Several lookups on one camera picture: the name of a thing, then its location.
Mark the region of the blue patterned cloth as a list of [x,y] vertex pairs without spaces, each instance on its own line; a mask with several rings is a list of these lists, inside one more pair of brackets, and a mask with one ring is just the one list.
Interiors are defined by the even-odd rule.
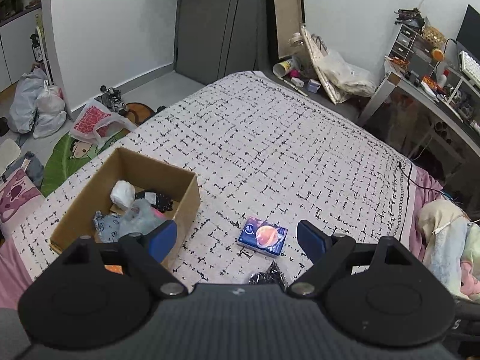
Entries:
[[120,214],[106,214],[101,211],[96,211],[93,217],[93,224],[97,232],[97,236],[100,242],[114,243],[118,242],[120,220],[122,216]]

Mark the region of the pink bed sheet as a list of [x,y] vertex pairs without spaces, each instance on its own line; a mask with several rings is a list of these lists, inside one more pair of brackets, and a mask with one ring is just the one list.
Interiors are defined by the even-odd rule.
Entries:
[[[14,171],[1,178],[1,186],[7,182],[7,178]],[[420,231],[416,229],[416,218],[418,211],[426,203],[430,203],[439,197],[439,191],[443,186],[420,167],[416,170],[416,183],[418,186],[414,198],[414,214],[408,248],[415,257],[422,260],[425,256],[425,241],[422,240]],[[1,307],[15,310],[21,295],[31,283],[32,279],[15,247],[12,234],[5,238],[1,232]]]

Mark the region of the white soft bundle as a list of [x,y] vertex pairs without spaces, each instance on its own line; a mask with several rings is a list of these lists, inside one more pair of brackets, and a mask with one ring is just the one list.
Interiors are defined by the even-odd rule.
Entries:
[[110,193],[112,203],[123,211],[127,211],[135,200],[134,186],[125,180],[118,180]]

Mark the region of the orange burger plush toy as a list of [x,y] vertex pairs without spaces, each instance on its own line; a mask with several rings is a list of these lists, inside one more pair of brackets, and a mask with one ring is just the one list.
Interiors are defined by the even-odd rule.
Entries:
[[123,274],[123,269],[119,265],[105,265],[104,266],[109,272],[113,272],[119,275]]

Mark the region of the grey white garbage bags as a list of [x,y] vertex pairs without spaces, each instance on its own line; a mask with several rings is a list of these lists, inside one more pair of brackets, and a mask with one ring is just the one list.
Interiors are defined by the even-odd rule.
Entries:
[[67,117],[60,88],[49,84],[41,68],[35,67],[20,77],[7,117],[10,130],[44,138],[60,130]]

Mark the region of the dark grey wardrobe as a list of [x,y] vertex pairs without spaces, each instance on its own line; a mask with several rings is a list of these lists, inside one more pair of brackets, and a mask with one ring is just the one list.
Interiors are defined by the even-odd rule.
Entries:
[[208,85],[268,64],[265,0],[178,0],[177,73]]

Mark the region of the framed board leaning on wall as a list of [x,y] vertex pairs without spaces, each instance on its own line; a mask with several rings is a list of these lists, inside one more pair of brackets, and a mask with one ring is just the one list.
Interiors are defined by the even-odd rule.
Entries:
[[272,63],[293,54],[289,39],[305,23],[304,0],[265,0],[268,57]]

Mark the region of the grey drawer organizer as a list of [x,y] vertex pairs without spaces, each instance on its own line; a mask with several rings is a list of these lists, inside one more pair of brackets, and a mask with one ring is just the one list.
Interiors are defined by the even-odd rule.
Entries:
[[413,63],[420,68],[431,71],[436,62],[432,56],[434,47],[418,32],[410,27],[397,24],[391,42],[391,47],[386,55],[396,61],[404,61],[408,65]]

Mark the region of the blue tissue pack planet print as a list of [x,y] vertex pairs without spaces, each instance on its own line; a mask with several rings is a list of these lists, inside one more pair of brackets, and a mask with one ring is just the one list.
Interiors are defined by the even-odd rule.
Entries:
[[287,228],[249,217],[239,233],[237,242],[248,249],[276,258],[281,255],[287,234]]

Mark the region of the grey-blue plush toy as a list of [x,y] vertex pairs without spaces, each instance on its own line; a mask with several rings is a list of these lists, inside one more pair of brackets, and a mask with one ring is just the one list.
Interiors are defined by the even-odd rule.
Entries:
[[146,199],[137,199],[120,218],[119,237],[130,233],[147,235],[158,228],[166,218],[156,211]]

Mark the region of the black crinkly plastic bag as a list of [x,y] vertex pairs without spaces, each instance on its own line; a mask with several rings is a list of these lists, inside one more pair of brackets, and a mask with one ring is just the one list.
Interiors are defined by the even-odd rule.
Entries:
[[266,271],[257,272],[248,279],[249,284],[277,284],[282,288],[287,286],[287,280],[278,264],[271,262]]

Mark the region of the white desk with clutter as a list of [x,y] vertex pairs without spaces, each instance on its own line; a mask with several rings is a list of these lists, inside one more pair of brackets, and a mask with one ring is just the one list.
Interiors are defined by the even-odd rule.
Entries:
[[432,56],[436,62],[435,67],[429,71],[425,67],[408,65],[404,61],[396,61],[384,57],[384,77],[373,96],[360,112],[357,123],[366,125],[377,110],[386,100],[400,90],[410,96],[415,102],[430,110],[437,118],[444,122],[450,129],[470,147],[476,155],[479,154],[479,133],[475,131],[466,115],[462,115],[454,108],[453,99],[459,93],[462,85],[467,85],[470,91],[479,96],[479,91],[474,88],[474,82],[467,79],[453,68],[448,72],[456,75],[458,81],[451,92],[445,91],[445,86],[439,83],[435,72],[444,57],[444,50],[448,40],[442,33],[429,26],[428,20],[423,18],[417,7],[413,9],[399,9],[394,25],[403,24],[418,32],[433,46]]

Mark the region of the green cartoon floor mat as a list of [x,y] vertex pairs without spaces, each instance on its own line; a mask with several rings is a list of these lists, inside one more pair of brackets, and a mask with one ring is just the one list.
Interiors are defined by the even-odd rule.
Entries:
[[50,195],[71,175],[127,134],[128,130],[126,129],[120,131],[108,139],[101,148],[95,144],[78,141],[68,133],[64,134],[55,145],[52,155],[44,167],[41,184],[43,196]]

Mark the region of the pastel crumpled blanket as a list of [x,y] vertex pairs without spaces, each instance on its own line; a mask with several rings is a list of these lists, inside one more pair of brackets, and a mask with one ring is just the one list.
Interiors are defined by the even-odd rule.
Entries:
[[446,199],[425,204],[416,229],[425,241],[424,266],[454,296],[479,302],[479,222]]

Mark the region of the pink cartoon cushion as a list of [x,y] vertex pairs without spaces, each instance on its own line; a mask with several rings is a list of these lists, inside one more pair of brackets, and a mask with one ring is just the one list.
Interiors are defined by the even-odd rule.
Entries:
[[45,198],[21,168],[15,170],[1,186],[1,233],[5,238],[18,228]]

